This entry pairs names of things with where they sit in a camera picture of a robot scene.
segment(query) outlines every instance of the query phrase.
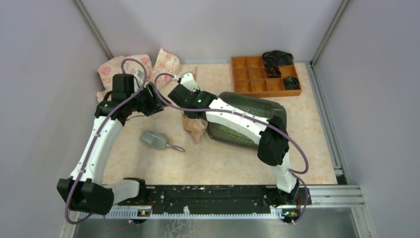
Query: wooden box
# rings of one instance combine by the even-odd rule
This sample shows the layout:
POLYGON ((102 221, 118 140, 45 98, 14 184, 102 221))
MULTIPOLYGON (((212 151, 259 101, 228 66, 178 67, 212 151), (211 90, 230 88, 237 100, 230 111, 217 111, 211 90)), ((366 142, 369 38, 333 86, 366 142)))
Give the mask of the wooden box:
POLYGON ((281 78, 269 78, 265 73, 262 61, 261 56, 232 57, 231 67, 235 93, 257 98, 299 96, 301 94, 301 86, 298 90, 286 90, 283 84, 283 79, 287 76, 298 79, 294 65, 279 66, 281 78))

